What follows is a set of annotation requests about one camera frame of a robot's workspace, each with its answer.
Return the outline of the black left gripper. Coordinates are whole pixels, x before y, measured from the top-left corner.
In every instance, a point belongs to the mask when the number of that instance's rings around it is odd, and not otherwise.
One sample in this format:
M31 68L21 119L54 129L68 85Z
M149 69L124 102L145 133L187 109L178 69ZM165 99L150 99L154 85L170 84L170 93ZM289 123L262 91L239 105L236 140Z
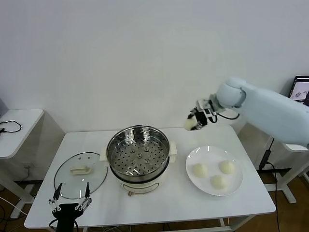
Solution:
M84 199L79 203L63 203L58 205L62 183L59 184L55 190L53 197L48 200L49 204L54 208L52 215L54 220L57 222L56 232L73 232L74 228L79 231L79 226L76 221L77 218L81 217L87 207L92 203L90 197L89 183L87 182Z

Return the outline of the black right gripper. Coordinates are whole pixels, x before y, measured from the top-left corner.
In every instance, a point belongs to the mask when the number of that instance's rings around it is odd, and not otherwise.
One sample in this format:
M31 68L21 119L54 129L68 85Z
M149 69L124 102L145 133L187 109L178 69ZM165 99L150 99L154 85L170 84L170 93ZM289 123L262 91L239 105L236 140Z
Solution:
M190 114L188 115L188 119L191 119L192 117L196 118L197 124L193 126L190 130L196 131L204 128L208 124L207 115L205 114L205 111L199 111L193 108L190 110Z

